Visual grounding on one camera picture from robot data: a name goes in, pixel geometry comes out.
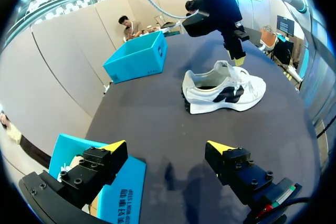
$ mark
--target blue plastic bin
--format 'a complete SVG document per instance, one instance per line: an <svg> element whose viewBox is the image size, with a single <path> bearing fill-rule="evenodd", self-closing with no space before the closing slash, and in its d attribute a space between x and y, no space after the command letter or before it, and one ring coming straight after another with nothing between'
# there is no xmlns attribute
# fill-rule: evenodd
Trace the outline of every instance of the blue plastic bin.
<svg viewBox="0 0 336 224"><path fill-rule="evenodd" d="M82 154L91 146L99 148L106 145L104 143L60 134L52 153L49 174L57 179L61 166L64 166L64 163L69 166L75 155ZM120 209L122 209L125 212L124 223L126 222L126 217L128 217L130 224L138 224L145 171L146 164L144 162L129 156L112 185L104 185L101 189L98 196L97 218L116 224L120 218ZM127 191L127 197L120 198L122 191ZM120 207L121 199L125 199L127 205Z"/></svg>
<svg viewBox="0 0 336 224"><path fill-rule="evenodd" d="M123 44L103 65L114 83L161 73L167 43L161 31Z"/></svg>

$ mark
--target white sneaker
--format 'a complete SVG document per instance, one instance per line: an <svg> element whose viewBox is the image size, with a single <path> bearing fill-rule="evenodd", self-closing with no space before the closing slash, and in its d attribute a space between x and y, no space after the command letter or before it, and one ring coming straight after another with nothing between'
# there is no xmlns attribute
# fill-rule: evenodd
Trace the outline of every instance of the white sneaker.
<svg viewBox="0 0 336 224"><path fill-rule="evenodd" d="M182 84L185 108L190 114L221 108L248 110L263 98L265 91L262 78L250 76L244 68L232 67L226 60L217 61L208 73L188 70Z"/></svg>

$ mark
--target dark table surface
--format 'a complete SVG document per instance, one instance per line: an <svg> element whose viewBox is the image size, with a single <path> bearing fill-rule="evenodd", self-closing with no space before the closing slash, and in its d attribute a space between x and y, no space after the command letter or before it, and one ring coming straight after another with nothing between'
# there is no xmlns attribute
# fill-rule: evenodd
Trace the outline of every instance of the dark table surface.
<svg viewBox="0 0 336 224"><path fill-rule="evenodd" d="M188 69L207 72L217 60L228 60L220 33L166 39L161 74L113 85L103 98L87 139L126 140L128 152L145 159L140 223L241 223L249 208L229 186L221 186L204 159L207 140L251 151L274 183L288 177L310 196L319 179L319 152L314 128L303 102L280 69L249 41L242 65L267 84L263 99L244 112L222 109L190 115L181 85ZM291 206L293 217L302 205Z"/></svg>

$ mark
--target man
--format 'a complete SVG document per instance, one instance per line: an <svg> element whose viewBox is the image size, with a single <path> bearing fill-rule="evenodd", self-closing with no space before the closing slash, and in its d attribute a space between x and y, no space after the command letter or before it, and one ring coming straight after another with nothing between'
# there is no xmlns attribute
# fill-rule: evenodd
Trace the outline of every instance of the man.
<svg viewBox="0 0 336 224"><path fill-rule="evenodd" d="M126 41L138 38L141 34L143 34L143 30L140 22L130 21L127 16L122 16L119 18L119 24L125 26L124 36Z"/></svg>
<svg viewBox="0 0 336 224"><path fill-rule="evenodd" d="M194 1L193 0L192 1L187 1L185 3L185 8L188 11L187 14L186 14L186 16L190 16L190 15L194 14L197 11L195 9L195 7L194 7Z"/></svg>

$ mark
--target black n logo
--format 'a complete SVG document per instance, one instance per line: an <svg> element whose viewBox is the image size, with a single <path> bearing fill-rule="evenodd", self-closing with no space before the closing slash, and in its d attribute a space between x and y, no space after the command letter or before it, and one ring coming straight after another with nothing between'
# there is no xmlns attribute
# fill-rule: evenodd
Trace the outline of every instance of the black n logo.
<svg viewBox="0 0 336 224"><path fill-rule="evenodd" d="M224 99L225 102L236 103L239 101L240 96L244 94L244 89L242 86L239 87L236 94L234 94L235 88L234 87L227 87L218 94L218 96L214 99L213 102L221 102Z"/></svg>

